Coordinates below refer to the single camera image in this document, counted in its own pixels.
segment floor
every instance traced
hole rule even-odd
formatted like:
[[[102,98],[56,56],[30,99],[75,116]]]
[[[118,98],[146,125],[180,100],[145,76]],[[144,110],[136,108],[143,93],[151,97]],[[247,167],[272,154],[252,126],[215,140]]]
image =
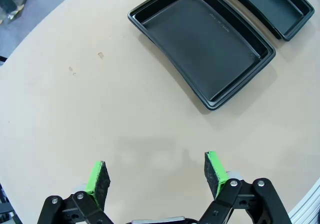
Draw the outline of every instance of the floor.
[[[64,0],[27,0],[19,18],[0,25],[0,56],[9,57],[21,41]]]

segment table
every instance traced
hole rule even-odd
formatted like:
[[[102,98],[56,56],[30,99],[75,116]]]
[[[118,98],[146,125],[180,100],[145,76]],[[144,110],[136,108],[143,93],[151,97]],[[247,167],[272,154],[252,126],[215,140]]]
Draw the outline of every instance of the table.
[[[320,0],[274,60],[210,112],[165,55],[127,19],[145,0],[65,0],[0,68],[0,182],[24,224],[106,161],[105,212],[198,219],[212,201],[204,153],[247,182],[266,177],[290,211],[319,178]],[[230,223],[249,223],[235,212]]]

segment tray rim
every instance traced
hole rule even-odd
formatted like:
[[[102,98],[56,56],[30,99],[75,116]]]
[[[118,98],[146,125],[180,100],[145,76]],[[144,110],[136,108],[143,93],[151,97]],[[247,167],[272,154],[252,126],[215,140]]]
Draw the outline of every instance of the tray rim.
[[[289,42],[301,30],[301,28],[307,23],[307,21],[315,13],[314,7],[307,0],[301,0],[305,4],[305,6],[308,7],[309,12],[306,15],[303,15],[303,18],[301,18],[298,22],[296,22],[295,25],[292,26],[292,29],[287,34],[285,34],[285,33],[282,33],[278,28],[276,28],[269,21],[269,19],[263,14],[263,12],[261,12],[255,5],[253,5],[251,1],[249,0],[238,0],[238,1],[241,4],[243,4],[252,14],[254,14],[278,40],[283,39],[287,42]]]
[[[142,4],[138,5],[134,9],[128,12],[128,19],[144,34],[146,35],[170,60],[173,66],[178,70],[178,72],[182,75],[187,84],[191,87],[192,91],[197,95],[197,97],[201,100],[204,106],[210,110],[215,111],[220,108],[223,104],[225,104],[230,98],[232,98],[236,93],[238,93],[251,79],[253,79],[269,62],[276,56],[275,48],[264,38],[264,36],[252,25],[250,24],[245,17],[240,14],[234,7],[229,5],[225,0],[218,0],[224,7],[226,7],[231,14],[239,21],[241,21],[251,33],[253,33],[256,38],[265,46],[267,49],[267,54],[264,58],[260,60],[245,76],[243,76],[240,80],[237,81],[233,86],[231,86],[228,91],[226,91],[217,101],[210,101],[205,97],[205,95],[198,89],[195,83],[191,78],[179,67],[179,65],[172,59],[172,57],[165,51],[165,49],[158,43],[158,41],[153,38],[148,30],[139,22],[135,15],[144,8],[147,8],[150,4],[156,2],[158,0],[146,0]]]

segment beige tabletop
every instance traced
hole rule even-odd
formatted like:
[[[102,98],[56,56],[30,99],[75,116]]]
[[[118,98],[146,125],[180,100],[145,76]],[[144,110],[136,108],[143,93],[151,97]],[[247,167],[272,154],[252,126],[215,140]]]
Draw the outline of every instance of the beige tabletop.
[[[212,201],[204,153],[247,182],[271,179],[290,211],[320,176],[320,0],[276,57],[210,112],[127,13],[145,0],[66,0],[0,67],[0,183],[24,224],[106,161],[105,212],[199,219]],[[230,223],[250,223],[236,212]]]

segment silver bolt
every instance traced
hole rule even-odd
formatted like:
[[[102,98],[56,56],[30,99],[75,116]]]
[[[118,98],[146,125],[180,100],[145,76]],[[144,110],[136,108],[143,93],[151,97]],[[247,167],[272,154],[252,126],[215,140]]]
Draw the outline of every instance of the silver bolt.
[[[78,194],[78,195],[76,196],[76,198],[82,199],[82,198],[84,198],[84,195],[83,195],[82,193],[80,193],[80,194]]]
[[[53,198],[51,202],[52,204],[56,204],[58,202],[58,198]]]
[[[265,185],[265,182],[263,180],[258,181],[258,186],[263,187]]]
[[[231,185],[232,187],[236,187],[236,186],[238,186],[238,182],[237,182],[236,180],[232,180],[232,181],[230,182],[230,185]]]

